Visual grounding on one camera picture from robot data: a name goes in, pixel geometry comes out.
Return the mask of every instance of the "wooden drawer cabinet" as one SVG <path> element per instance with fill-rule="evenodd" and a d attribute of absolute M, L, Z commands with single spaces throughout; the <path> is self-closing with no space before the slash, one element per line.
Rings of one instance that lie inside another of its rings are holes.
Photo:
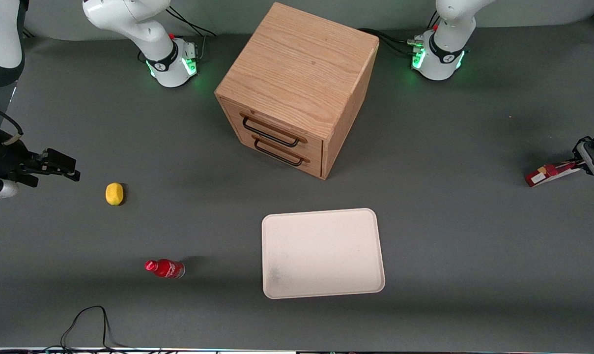
<path fill-rule="evenodd" d="M 245 146 L 326 179 L 367 93 L 378 39 L 275 3 L 216 89 Z"/>

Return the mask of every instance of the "red bottle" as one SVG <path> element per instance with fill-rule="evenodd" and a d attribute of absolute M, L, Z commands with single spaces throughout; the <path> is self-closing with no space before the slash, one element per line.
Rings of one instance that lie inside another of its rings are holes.
<path fill-rule="evenodd" d="M 162 278 L 178 279 L 185 274 L 185 266 L 181 262 L 171 260 L 150 260 L 146 262 L 144 268 Z"/>

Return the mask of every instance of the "yellow lemon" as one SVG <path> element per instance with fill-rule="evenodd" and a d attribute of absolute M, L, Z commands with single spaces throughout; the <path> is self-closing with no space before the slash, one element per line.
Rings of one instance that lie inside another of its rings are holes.
<path fill-rule="evenodd" d="M 122 184 L 111 183 L 107 186 L 107 191 L 104 193 L 105 199 L 112 206 L 119 206 L 124 199 L 124 190 L 122 190 Z"/>

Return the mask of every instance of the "black metal handle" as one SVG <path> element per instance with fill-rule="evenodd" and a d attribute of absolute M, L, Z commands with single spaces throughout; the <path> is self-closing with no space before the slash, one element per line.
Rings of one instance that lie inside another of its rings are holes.
<path fill-rule="evenodd" d="M 299 159 L 299 162 L 298 162 L 298 163 L 294 163 L 294 162 L 292 162 L 292 161 L 290 161 L 290 160 L 288 160 L 288 159 L 285 159 L 285 158 L 283 158 L 283 157 L 281 157 L 281 156 L 279 156 L 279 155 L 277 155 L 277 154 L 274 154 L 274 153 L 272 153 L 272 152 L 270 152 L 270 151 L 266 150 L 265 148 L 261 148 L 261 147 L 259 147 L 259 146 L 257 145 L 258 143 L 259 143 L 259 139 L 256 139 L 256 140 L 255 140 L 255 143 L 254 143 L 254 147 L 255 147 L 255 148 L 258 150 L 258 151 L 260 151 L 260 152 L 263 152 L 263 153 L 265 153 L 265 154 L 267 154 L 267 155 L 269 155 L 269 156 L 271 156 L 271 157 L 274 157 L 275 159 L 278 159 L 279 161 L 281 161 L 281 162 L 283 162 L 283 163 L 287 163 L 287 164 L 289 164 L 290 166 L 294 166 L 294 167 L 299 167 L 299 166 L 301 166 L 301 164 L 303 163 L 303 160 L 304 160 L 304 159 L 303 159 L 303 157 L 301 157 L 301 158 Z"/>
<path fill-rule="evenodd" d="M 254 132 L 256 134 L 259 134 L 259 135 L 265 137 L 266 139 L 272 140 L 275 143 L 279 143 L 279 144 L 281 144 L 283 146 L 287 146 L 288 148 L 293 148 L 293 147 L 297 146 L 297 143 L 299 143 L 299 138 L 295 138 L 294 143 L 288 143 L 286 141 L 283 141 L 282 139 L 277 139 L 276 137 L 274 137 L 272 135 L 268 135 L 268 134 L 266 134 L 265 132 L 263 132 L 261 130 L 258 130 L 258 129 L 253 128 L 253 127 L 249 127 L 247 125 L 247 122 L 249 121 L 249 117 L 247 117 L 246 115 L 242 115 L 242 116 L 245 117 L 244 119 L 242 119 L 242 125 L 245 126 L 245 128 L 247 130 L 251 130 L 252 132 Z"/>

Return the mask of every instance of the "drawer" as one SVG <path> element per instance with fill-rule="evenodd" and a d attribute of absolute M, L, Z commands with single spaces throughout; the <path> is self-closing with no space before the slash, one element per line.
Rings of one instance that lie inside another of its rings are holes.
<path fill-rule="evenodd" d="M 321 160 L 322 140 L 307 134 L 292 132 L 290 128 L 278 127 L 270 123 L 269 119 L 262 117 L 262 114 L 241 107 L 235 103 L 221 99 L 223 110 L 227 114 L 231 126 L 236 130 L 238 137 L 242 139 L 246 135 L 255 134 L 265 141 L 274 143 L 296 155 L 308 157 L 308 159 Z"/>
<path fill-rule="evenodd" d="M 321 177 L 321 159 L 298 155 L 284 146 L 277 145 L 256 134 L 247 134 L 241 137 L 240 141 L 250 148 L 254 148 L 275 160 L 279 160 L 298 170 L 309 173 L 315 177 Z"/>

